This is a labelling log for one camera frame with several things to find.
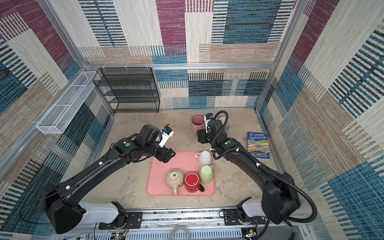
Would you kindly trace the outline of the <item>pink ghost mug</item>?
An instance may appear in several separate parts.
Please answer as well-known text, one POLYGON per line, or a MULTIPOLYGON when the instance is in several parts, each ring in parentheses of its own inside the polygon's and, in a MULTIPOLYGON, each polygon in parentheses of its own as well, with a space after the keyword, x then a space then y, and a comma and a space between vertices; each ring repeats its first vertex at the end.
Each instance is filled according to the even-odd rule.
POLYGON ((197 131, 205 130, 205 119, 203 116, 196 115, 192 117, 193 133, 197 135, 197 131))

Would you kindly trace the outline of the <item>white ceramic mug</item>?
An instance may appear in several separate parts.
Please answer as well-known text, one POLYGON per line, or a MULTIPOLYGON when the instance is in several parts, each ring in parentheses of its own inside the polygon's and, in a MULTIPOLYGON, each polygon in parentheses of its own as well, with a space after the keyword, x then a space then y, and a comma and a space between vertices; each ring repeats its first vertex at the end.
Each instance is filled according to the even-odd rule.
POLYGON ((201 168, 204 166, 210 166, 212 164, 212 156, 208 151, 195 153, 195 157, 198 159, 198 163, 201 168))

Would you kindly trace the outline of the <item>pink plastic tray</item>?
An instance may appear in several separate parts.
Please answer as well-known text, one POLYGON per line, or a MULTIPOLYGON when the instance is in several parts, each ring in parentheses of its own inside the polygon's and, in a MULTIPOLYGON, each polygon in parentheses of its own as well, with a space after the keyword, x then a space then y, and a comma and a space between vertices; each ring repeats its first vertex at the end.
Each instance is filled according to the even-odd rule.
POLYGON ((150 196, 173 196, 174 191, 166 183, 167 173, 171 170, 180 170, 183 174, 198 173, 200 165, 195 152, 177 151, 168 163, 156 159, 152 161, 147 182, 147 194, 150 196))

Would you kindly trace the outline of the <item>purple ceramic mug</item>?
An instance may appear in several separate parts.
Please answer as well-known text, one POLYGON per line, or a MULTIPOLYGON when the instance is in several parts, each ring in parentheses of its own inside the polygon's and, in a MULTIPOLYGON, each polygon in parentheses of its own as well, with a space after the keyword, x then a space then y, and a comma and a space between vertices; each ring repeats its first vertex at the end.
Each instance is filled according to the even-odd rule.
POLYGON ((227 133, 231 126, 231 120, 230 119, 226 120, 226 117, 221 117, 219 118, 219 120, 222 122, 223 126, 225 126, 224 131, 227 133))

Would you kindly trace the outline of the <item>beige ceramic teapot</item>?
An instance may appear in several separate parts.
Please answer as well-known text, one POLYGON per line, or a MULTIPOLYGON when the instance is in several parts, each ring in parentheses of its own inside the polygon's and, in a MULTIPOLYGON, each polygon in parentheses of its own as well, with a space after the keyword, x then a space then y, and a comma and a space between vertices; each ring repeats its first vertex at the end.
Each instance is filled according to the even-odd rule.
POLYGON ((179 169, 170 170, 166 176, 166 183, 169 188, 173 190, 173 195, 178 195, 178 189, 184 183, 184 174, 179 169))

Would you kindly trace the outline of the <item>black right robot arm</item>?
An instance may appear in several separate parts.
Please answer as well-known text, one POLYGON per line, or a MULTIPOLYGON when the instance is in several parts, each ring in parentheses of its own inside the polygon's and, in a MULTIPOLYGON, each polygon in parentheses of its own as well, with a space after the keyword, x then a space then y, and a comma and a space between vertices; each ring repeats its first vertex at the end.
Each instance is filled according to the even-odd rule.
POLYGON ((229 138, 222 131, 222 122, 208 123, 209 130, 198 130, 197 138, 201 144, 210 144, 218 157, 225 158, 243 170, 262 190, 261 208, 266 217, 275 224, 284 220, 299 222, 290 215, 301 206, 299 191, 288 173, 279 174, 251 156, 239 141, 229 138))

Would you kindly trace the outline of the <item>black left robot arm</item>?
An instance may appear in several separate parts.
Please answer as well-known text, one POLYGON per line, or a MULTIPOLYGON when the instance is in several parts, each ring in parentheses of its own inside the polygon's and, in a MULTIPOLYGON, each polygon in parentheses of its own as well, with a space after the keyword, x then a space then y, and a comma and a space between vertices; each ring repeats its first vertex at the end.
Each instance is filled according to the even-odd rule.
POLYGON ((131 163, 155 157, 167 163, 176 153, 165 144, 174 134, 169 126, 158 129, 144 125, 140 133, 114 143, 99 160, 74 177, 59 183, 47 184, 41 190, 44 211, 57 234, 65 234, 77 226, 106 224, 115 229, 128 225, 125 208, 116 201, 91 204, 83 197, 117 170, 131 163))

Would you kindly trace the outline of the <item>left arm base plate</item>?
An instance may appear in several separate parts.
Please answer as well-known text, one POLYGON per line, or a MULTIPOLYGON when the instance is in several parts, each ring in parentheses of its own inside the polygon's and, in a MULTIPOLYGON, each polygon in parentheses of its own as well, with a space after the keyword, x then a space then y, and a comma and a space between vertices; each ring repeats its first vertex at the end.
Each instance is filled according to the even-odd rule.
POLYGON ((99 230, 127 230, 141 227, 143 212, 120 213, 110 224, 100 223, 99 230))

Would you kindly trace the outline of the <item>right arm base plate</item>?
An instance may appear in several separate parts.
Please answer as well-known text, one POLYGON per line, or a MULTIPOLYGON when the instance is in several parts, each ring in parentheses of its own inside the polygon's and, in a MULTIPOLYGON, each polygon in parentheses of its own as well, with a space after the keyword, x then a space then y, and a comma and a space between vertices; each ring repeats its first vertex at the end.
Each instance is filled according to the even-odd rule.
POLYGON ((241 220, 236 209, 222 209, 219 211, 219 216, 224 219, 225 226, 266 224, 265 217, 251 217, 241 220))

